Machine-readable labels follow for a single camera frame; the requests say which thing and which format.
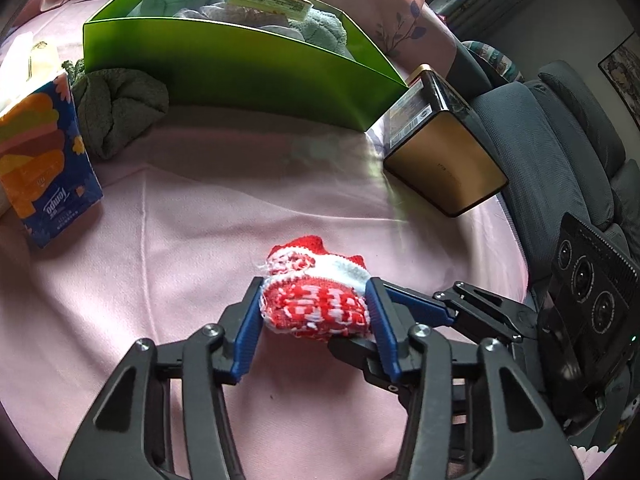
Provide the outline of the red white knit sock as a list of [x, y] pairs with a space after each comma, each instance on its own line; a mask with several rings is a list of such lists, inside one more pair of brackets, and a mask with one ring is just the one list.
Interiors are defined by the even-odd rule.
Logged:
[[329, 252], [306, 235], [273, 246], [262, 268], [260, 313], [273, 332], [322, 341], [370, 334], [371, 274], [360, 255]]

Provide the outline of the dark green knit cloth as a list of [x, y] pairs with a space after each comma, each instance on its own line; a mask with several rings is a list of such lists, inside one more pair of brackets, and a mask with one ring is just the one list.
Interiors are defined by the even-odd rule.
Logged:
[[89, 154], [109, 160], [168, 112], [161, 81], [131, 68], [85, 71], [85, 63], [65, 61], [78, 127]]

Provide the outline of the grey knit cloth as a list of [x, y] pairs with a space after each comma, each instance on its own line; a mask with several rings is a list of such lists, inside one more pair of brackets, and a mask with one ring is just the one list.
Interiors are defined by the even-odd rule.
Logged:
[[347, 32], [333, 13], [312, 8], [303, 21], [289, 20], [283, 35], [305, 41], [335, 54], [352, 58], [347, 47]]

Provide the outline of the lilac mesh bath puff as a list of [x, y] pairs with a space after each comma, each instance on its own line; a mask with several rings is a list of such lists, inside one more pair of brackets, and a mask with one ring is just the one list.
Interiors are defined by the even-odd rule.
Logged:
[[274, 34], [303, 40], [302, 33], [290, 25], [288, 18], [283, 14], [265, 12], [248, 8], [247, 6], [234, 6], [233, 4], [218, 2], [209, 6], [201, 6], [198, 9], [181, 9], [175, 14], [175, 18], [192, 18], [241, 25], [249, 28], [273, 32]]

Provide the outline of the cream soft tissue pack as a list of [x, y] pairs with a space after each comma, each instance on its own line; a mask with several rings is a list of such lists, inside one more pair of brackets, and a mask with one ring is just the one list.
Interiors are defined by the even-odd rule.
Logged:
[[35, 40], [32, 32], [18, 35], [1, 64], [1, 108], [13, 106], [61, 73], [58, 50]]

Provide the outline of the black gold tea tin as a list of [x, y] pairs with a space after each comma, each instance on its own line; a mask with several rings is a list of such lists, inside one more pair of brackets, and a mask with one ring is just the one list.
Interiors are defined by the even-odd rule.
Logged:
[[469, 104], [427, 64], [382, 116], [382, 148], [385, 170], [449, 218], [509, 183], [472, 130]]

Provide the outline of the pink bed sheet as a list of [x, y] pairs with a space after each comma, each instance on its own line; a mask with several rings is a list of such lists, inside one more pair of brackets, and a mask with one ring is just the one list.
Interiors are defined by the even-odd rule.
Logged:
[[[1, 218], [1, 402], [51, 474], [131, 344], [218, 320], [274, 245], [319, 235], [427, 295], [466, 281], [525, 297], [498, 197], [448, 219], [387, 177], [361, 132], [173, 107], [94, 168], [103, 200], [47, 247], [13, 211]], [[395, 467], [404, 410], [321, 342], [264, 330], [226, 401], [247, 479], [381, 479]]]

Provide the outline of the striped cushion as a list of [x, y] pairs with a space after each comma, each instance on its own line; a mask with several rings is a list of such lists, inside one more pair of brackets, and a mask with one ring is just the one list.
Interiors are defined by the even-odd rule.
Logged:
[[480, 63], [490, 80], [500, 82], [524, 82], [525, 78], [518, 66], [501, 51], [477, 40], [466, 40], [462, 44]]

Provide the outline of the orange blue tissue box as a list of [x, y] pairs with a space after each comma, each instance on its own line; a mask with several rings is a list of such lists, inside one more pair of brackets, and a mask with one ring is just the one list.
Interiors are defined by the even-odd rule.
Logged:
[[39, 247], [102, 200], [66, 75], [1, 116], [1, 185]]

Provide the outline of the green open box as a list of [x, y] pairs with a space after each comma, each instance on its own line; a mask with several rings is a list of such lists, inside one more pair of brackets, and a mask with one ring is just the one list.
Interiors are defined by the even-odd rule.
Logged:
[[263, 30], [190, 18], [133, 16], [110, 0], [82, 26], [85, 68], [133, 68], [166, 84], [171, 103], [259, 110], [366, 131], [408, 89], [340, 9], [349, 58]]

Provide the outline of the framed wall picture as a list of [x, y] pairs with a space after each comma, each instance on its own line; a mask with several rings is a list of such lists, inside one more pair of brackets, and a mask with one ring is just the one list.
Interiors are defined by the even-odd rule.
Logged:
[[612, 84], [636, 126], [640, 119], [639, 47], [639, 35], [633, 32], [598, 63], [599, 70]]

